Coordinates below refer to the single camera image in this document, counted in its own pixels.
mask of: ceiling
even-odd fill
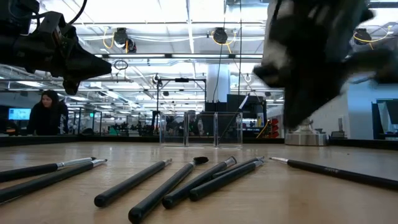
[[[65,20],[69,21],[80,10],[82,2],[83,0],[41,0],[40,13],[61,12]],[[267,20],[266,2],[242,0],[240,14],[239,4],[236,4],[234,0],[227,0],[228,7],[224,16],[224,0],[88,0],[84,13],[74,23],[80,44],[87,51],[99,56],[124,54],[124,50],[114,45],[111,48],[109,46],[116,28],[125,27],[129,38],[137,46],[137,55],[132,56],[134,58],[124,59],[129,65],[126,70],[119,71],[113,68],[112,74],[83,82],[79,94],[74,98],[69,98],[68,101],[75,105],[91,102],[94,108],[106,113],[133,110],[134,114],[138,111],[150,113],[150,110],[156,110],[157,92],[156,85],[152,82],[155,74],[158,74],[160,78],[205,79],[208,64],[218,63],[219,59],[191,56],[151,58],[153,55],[145,56],[145,54],[219,55],[220,45],[211,38],[211,33],[216,27],[223,27],[225,19],[224,27],[229,36],[228,42],[231,43],[229,47],[224,45],[221,53],[250,55],[242,59],[243,78],[240,83],[238,83],[239,59],[221,60],[221,63],[228,64],[231,72],[231,93],[237,94],[238,85],[242,90],[241,94],[251,91],[253,94],[265,97],[265,92],[271,91],[272,95],[267,97],[270,106],[282,105],[274,103],[274,100],[283,99],[283,93],[280,90],[268,89],[251,73],[252,68],[261,61]],[[360,26],[372,32],[374,38],[379,38],[386,34],[382,27],[392,22],[393,26],[388,32],[390,32],[389,35],[395,35],[396,29],[398,32],[398,26],[395,26],[398,20],[396,17],[398,8],[375,9],[375,12],[376,17],[373,20]],[[38,91],[40,88],[52,88],[59,90],[61,95],[65,94],[62,91],[61,80],[54,79],[44,72],[39,71],[35,75],[30,75],[22,70],[5,66],[0,67],[0,73],[5,79],[31,79],[32,82],[36,81],[41,85],[12,82],[10,86],[7,86],[9,89]],[[186,110],[201,111],[205,102],[205,93],[202,88],[204,88],[203,82],[169,82],[163,89],[169,91],[169,96],[160,94],[162,105],[159,109],[166,113],[181,113]]]

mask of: dark hoodie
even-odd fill
[[[68,131],[68,108],[63,102],[59,102],[57,92],[47,90],[42,93],[42,98],[47,95],[52,100],[50,108],[45,108],[42,101],[38,102],[30,112],[27,133],[53,136],[64,134]]]

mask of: wall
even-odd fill
[[[350,138],[347,93],[329,101],[310,116],[313,120],[313,128],[322,128],[327,135],[330,135],[332,131],[338,131],[339,118],[343,118],[343,131],[346,137]]]
[[[19,93],[0,93],[0,105],[15,108],[32,108],[40,101],[40,95],[36,92],[28,92],[28,96]]]
[[[398,98],[397,86],[375,86],[372,82],[350,85],[348,111],[352,139],[373,139],[371,103],[391,98]]]

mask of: robot workstation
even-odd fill
[[[0,223],[396,223],[397,14],[0,0]]]

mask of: brush handle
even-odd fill
[[[211,176],[211,178],[212,178],[212,179],[215,179],[215,178],[220,177],[220,176],[222,176],[222,175],[224,175],[224,174],[226,174],[226,173],[228,173],[228,172],[234,171],[234,170],[236,170],[236,169],[238,169],[238,168],[240,168],[240,167],[242,167],[242,166],[245,166],[245,165],[247,165],[247,164],[249,164],[249,163],[251,163],[251,162],[256,162],[256,161],[259,161],[259,158],[255,157],[255,158],[250,159],[250,160],[248,160],[248,161],[246,161],[246,162],[242,162],[242,163],[240,163],[240,164],[238,164],[238,165],[236,165],[236,166],[233,166],[233,167],[230,168],[230,169],[227,169],[227,170],[224,170],[224,171],[215,173],[215,174],[213,174],[213,175]]]
[[[0,190],[0,203],[7,200],[32,193],[36,190],[40,190],[44,187],[60,182],[61,180],[73,177],[74,175],[80,174],[84,171],[88,171],[94,167],[92,162],[85,162],[75,167],[67,168],[52,174],[47,174],[43,177],[39,177],[28,182],[17,184],[11,187]]]
[[[178,183],[180,183],[195,166],[191,163],[185,165],[176,172],[169,180],[164,182],[158,189],[153,191],[148,197],[139,202],[129,212],[129,220],[133,224],[140,223],[162,200],[163,196],[169,193]]]
[[[116,200],[118,197],[124,195],[129,190],[142,183],[152,175],[156,174],[166,166],[165,161],[159,161],[150,167],[140,171],[136,175],[128,178],[127,180],[121,182],[120,184],[111,187],[110,189],[104,191],[103,193],[97,195],[94,198],[94,204],[97,207],[105,207]]]
[[[345,179],[345,180],[350,180],[353,182],[358,182],[361,184],[368,184],[368,185],[373,185],[376,187],[382,187],[385,189],[391,189],[391,190],[398,190],[398,181],[396,180],[390,180],[390,179],[385,179],[381,177],[374,177],[370,175],[365,175],[365,174],[359,174],[355,172],[350,172],[346,170],[339,170],[331,167],[325,167],[325,166],[320,166],[316,164],[311,164],[307,162],[301,162],[301,161],[294,161],[294,160],[288,160],[287,165],[302,169],[302,170],[307,170],[310,172],[315,172],[319,174],[325,174],[329,175],[332,177],[337,177],[340,179]]]
[[[182,200],[186,199],[189,196],[189,191],[199,186],[200,184],[209,181],[211,176],[219,171],[225,170],[227,168],[227,164],[225,162],[220,162],[219,164],[213,166],[212,168],[204,171],[194,179],[187,182],[184,186],[175,189],[171,193],[167,194],[162,201],[162,204],[165,208],[170,209],[180,203]]]
[[[225,185],[231,183],[232,181],[246,175],[247,173],[253,171],[256,168],[256,163],[251,162],[244,166],[241,166],[231,172],[228,172],[220,177],[217,177],[209,182],[206,182],[194,189],[191,189],[189,193],[189,198],[191,201],[196,202],[203,197],[215,192],[216,190],[224,187]]]
[[[25,177],[33,177],[40,174],[48,174],[49,172],[57,171],[58,165],[56,163],[46,164],[40,166],[25,167],[20,169],[6,170],[0,172],[0,182],[17,180]]]

